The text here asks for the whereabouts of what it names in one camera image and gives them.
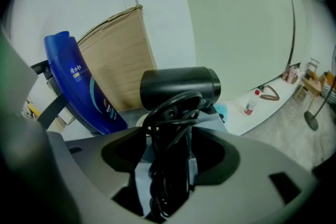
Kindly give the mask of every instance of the blue cap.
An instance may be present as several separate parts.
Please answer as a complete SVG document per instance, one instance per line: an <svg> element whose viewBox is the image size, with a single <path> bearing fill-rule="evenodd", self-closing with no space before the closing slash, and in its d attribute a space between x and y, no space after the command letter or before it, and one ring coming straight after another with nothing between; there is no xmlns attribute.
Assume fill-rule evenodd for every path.
<svg viewBox="0 0 336 224"><path fill-rule="evenodd" d="M63 49L71 46L77 47L78 45L76 39L70 37L69 31L62 31L55 35L46 36L44 38L44 48L49 64Z"/></svg>

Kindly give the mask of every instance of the wire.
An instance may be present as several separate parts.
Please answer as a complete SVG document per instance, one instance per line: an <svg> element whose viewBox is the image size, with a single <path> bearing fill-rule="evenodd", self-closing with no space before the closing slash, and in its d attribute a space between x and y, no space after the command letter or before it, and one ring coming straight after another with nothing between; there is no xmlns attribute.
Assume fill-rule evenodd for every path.
<svg viewBox="0 0 336 224"><path fill-rule="evenodd" d="M201 93L187 91L163 102L144 120L145 131L152 136L155 160L149 175L151 214L163 222L184 203L190 193L189 147L187 133L198 122Z"/></svg>

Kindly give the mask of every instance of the blue bottle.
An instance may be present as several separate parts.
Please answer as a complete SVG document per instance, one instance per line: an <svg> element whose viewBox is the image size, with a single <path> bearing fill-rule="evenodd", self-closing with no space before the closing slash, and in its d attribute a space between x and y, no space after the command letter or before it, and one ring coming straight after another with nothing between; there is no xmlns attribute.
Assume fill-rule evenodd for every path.
<svg viewBox="0 0 336 224"><path fill-rule="evenodd" d="M74 37L68 31L44 38L48 63L69 103L101 134L127 129L127 124L94 81Z"/></svg>

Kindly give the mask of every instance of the bottle label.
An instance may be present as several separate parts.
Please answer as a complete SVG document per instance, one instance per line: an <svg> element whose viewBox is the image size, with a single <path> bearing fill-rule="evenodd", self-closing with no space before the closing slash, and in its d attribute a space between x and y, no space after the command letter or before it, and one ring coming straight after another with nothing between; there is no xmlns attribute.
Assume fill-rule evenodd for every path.
<svg viewBox="0 0 336 224"><path fill-rule="evenodd" d="M252 113L254 107L255 107L255 105L247 104L246 107L245 107L244 112L245 112L247 115L251 115L251 113Z"/></svg>

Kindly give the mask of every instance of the cardboard box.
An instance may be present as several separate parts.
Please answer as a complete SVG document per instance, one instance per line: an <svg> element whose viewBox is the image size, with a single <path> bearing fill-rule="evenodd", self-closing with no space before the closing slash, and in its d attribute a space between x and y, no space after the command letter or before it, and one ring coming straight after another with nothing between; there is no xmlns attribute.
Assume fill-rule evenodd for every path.
<svg viewBox="0 0 336 224"><path fill-rule="evenodd" d="M142 107L140 81L156 69L142 19L142 6L125 10L78 41L93 78L117 110Z"/></svg>

